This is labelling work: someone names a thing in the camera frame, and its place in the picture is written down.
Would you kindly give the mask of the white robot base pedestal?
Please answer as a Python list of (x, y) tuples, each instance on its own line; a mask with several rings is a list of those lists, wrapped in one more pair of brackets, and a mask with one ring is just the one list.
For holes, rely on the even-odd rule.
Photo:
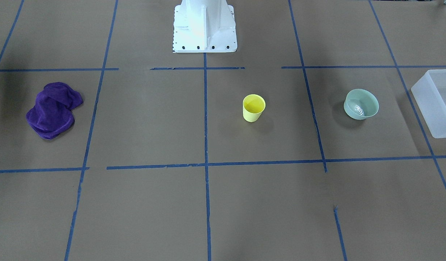
[(183, 0), (174, 8), (174, 53), (233, 53), (235, 11), (226, 0)]

